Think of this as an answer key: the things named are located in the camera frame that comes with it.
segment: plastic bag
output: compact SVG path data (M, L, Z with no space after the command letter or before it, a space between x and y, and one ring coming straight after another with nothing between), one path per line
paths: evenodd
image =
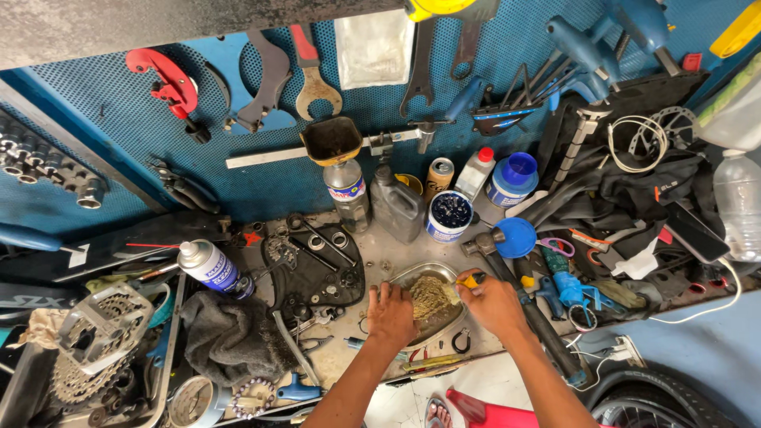
M334 25L342 90L407 83L415 23L404 9L340 18Z

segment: hand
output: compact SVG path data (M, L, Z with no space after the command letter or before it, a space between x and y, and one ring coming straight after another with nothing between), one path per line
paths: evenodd
M417 337L419 321L412 319L412 296L397 284L381 283L370 287L368 308L368 340L377 340L393 350L395 356Z
M457 279L466 279L475 272L481 270L466 270L457 275ZM503 344L515 333L530 333L521 302L509 283L487 275L483 283L472 290L457 284L457 293L476 320Z

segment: red bottle cap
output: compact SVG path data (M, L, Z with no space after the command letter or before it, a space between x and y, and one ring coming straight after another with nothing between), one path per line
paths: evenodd
M494 150L484 147L478 152L478 160L481 162L490 162L494 158Z

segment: socket rack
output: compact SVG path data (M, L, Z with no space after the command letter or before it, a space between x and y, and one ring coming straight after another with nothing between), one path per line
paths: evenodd
M77 205L98 209L108 191L106 181L50 142L0 110L0 168L21 183L40 179L77 195Z

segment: tiled floor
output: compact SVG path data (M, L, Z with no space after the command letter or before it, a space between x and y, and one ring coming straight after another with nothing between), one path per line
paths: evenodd
M512 357L505 353L469 364L438 378L424 378L399 388L377 388L365 414L368 428L425 428L425 406L431 396L444 399L455 388L489 403L531 410L528 392ZM447 402L454 428L464 428L463 418Z

